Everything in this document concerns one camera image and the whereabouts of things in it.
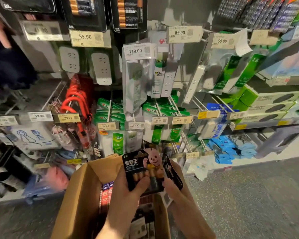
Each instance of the open cardboard box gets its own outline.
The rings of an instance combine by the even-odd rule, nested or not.
[[[88,162],[71,177],[51,239],[90,239],[97,226],[102,184],[114,181],[122,156],[111,155]],[[154,196],[155,237],[170,239],[167,210],[159,194]]]

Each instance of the floor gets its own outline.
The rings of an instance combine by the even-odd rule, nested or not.
[[[299,238],[299,158],[187,184],[217,238]],[[0,239],[50,238],[62,197],[0,207]],[[173,238],[183,238],[172,218]]]

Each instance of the cardboard box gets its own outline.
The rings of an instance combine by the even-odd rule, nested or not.
[[[258,78],[252,79],[245,87],[246,90],[239,100],[246,106],[292,102],[299,97],[299,89],[295,86],[269,87]]]
[[[113,155],[88,162],[72,175],[51,239],[91,238],[99,218],[101,186],[114,181],[122,165],[122,156]],[[154,196],[154,213],[156,238],[170,239],[167,210],[158,194]]]
[[[251,114],[259,114],[259,113],[286,112],[294,104],[295,104],[294,102],[285,102],[285,103],[275,103],[269,105],[246,106],[241,101],[238,101],[237,104],[233,107],[233,109],[239,110],[240,112],[248,111],[248,115],[251,115]]]
[[[272,112],[272,113],[262,113],[262,114],[252,114],[244,117],[242,119],[234,120],[236,124],[245,123],[245,122],[262,122],[269,120],[280,120],[286,112]]]

